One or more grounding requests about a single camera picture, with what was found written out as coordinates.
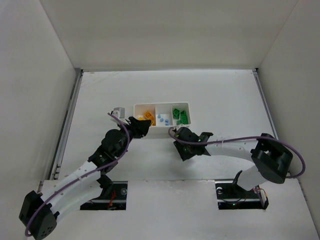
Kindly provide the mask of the yellow long lego brick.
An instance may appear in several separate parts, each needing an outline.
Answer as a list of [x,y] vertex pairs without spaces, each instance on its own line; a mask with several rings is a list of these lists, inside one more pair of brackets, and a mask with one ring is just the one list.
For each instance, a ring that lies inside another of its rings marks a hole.
[[138,120],[140,120],[140,121],[150,121],[150,125],[149,125],[150,127],[156,126],[155,118],[153,116],[150,117],[150,118],[145,118],[145,117],[139,116]]

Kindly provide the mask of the yellow curved lego brick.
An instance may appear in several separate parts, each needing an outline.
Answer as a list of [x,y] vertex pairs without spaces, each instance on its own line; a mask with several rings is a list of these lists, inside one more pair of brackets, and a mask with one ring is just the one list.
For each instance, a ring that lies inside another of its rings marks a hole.
[[154,120],[154,115],[150,112],[150,111],[146,111],[144,114],[143,114],[144,118],[146,120],[151,120],[153,121]]

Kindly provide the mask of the green lego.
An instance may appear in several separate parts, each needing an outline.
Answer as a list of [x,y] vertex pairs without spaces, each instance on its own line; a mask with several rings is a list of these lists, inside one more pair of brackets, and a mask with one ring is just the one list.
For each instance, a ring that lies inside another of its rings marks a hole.
[[185,110],[182,110],[180,112],[179,120],[180,120],[180,123],[183,124],[183,125],[188,125],[189,124],[188,115],[187,115],[187,112]]

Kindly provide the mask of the green square lego brick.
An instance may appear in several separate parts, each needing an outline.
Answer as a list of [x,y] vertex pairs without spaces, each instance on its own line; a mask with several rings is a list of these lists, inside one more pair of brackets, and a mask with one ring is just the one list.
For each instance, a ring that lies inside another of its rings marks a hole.
[[179,110],[178,108],[174,108],[172,111],[172,118],[174,120],[180,120],[181,119],[181,113],[182,111]]

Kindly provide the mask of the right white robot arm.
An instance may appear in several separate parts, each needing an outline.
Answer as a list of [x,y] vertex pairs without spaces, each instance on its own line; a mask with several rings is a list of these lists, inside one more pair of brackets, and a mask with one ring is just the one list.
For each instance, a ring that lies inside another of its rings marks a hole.
[[197,135],[184,126],[171,127],[168,134],[174,139],[182,161],[195,156],[226,156],[253,163],[252,167],[240,170],[232,182],[246,191],[265,182],[283,184],[293,159],[292,152],[267,133],[235,141],[220,138],[212,142],[209,138],[213,133]]

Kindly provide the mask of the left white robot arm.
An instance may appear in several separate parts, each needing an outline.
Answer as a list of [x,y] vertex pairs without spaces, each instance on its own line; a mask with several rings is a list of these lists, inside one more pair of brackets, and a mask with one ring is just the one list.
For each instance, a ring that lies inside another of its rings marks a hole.
[[102,139],[95,152],[73,173],[42,192],[30,191],[23,200],[19,219],[25,226],[24,235],[42,240],[50,235],[58,222],[69,212],[80,209],[85,202],[99,197],[112,181],[107,177],[128,151],[133,139],[145,137],[152,121],[149,119],[119,119]]

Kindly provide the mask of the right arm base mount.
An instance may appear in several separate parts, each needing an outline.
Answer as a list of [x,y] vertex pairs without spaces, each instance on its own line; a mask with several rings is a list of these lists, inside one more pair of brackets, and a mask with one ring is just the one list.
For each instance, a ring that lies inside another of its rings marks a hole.
[[239,171],[234,179],[215,181],[217,206],[219,210],[266,210],[269,198],[260,186],[251,190],[244,190],[237,185]]

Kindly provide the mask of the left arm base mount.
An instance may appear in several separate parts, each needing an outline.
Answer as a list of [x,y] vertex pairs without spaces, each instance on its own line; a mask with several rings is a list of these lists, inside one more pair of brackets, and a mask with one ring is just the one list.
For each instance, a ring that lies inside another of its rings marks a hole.
[[112,181],[106,175],[98,183],[101,194],[80,206],[81,211],[125,211],[127,208],[128,181]]

